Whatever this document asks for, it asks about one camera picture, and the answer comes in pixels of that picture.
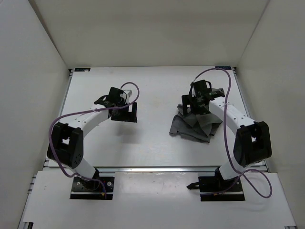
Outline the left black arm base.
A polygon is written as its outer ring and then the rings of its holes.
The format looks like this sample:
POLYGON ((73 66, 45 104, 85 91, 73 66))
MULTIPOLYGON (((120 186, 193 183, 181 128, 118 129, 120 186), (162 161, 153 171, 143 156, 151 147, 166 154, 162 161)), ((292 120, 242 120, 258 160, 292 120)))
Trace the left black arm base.
POLYGON ((112 200, 115 177, 99 177, 104 184, 106 192, 100 182, 85 181, 79 177, 73 179, 70 199, 78 200, 112 200))

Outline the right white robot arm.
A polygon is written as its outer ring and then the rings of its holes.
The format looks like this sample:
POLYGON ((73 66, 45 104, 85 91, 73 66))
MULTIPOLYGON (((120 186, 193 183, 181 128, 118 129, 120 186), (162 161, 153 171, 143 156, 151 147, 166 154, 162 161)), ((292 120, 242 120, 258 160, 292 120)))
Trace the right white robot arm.
POLYGON ((223 88, 214 89, 206 80, 191 83, 188 94, 182 95, 183 114, 190 111, 194 115, 213 114, 221 119, 224 128, 229 128, 235 136, 233 156, 220 166, 215 174, 214 187, 225 191, 231 179, 240 175, 249 166, 272 155, 269 127, 266 122, 257 122, 227 101, 223 88))

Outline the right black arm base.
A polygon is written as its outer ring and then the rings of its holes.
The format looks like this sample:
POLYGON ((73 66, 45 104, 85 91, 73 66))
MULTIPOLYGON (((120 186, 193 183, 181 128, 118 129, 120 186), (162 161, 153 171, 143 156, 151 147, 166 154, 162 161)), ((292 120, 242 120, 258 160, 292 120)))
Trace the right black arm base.
POLYGON ((212 176, 201 176, 187 188, 198 189, 201 202, 245 201, 241 180, 237 178, 222 180, 212 176))

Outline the grey skirt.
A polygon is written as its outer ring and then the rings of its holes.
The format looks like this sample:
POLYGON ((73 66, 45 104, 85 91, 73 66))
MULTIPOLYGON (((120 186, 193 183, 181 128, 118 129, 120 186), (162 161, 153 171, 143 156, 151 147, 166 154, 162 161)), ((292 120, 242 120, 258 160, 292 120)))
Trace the grey skirt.
POLYGON ((182 102, 177 105, 178 113, 173 117, 169 135, 198 142, 209 143, 222 120, 209 112, 183 113, 182 102))

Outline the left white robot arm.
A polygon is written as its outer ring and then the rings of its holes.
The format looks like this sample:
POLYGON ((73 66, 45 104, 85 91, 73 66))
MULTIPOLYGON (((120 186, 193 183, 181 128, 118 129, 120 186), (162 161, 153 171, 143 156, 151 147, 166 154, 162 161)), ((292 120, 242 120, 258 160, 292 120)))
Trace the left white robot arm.
POLYGON ((83 157, 84 138, 104 121, 137 123, 137 102, 130 102, 132 90, 111 87, 107 95, 97 99, 87 113, 69 123, 56 123, 51 128, 47 157, 57 161, 83 179, 89 190, 99 186, 99 172, 83 157))

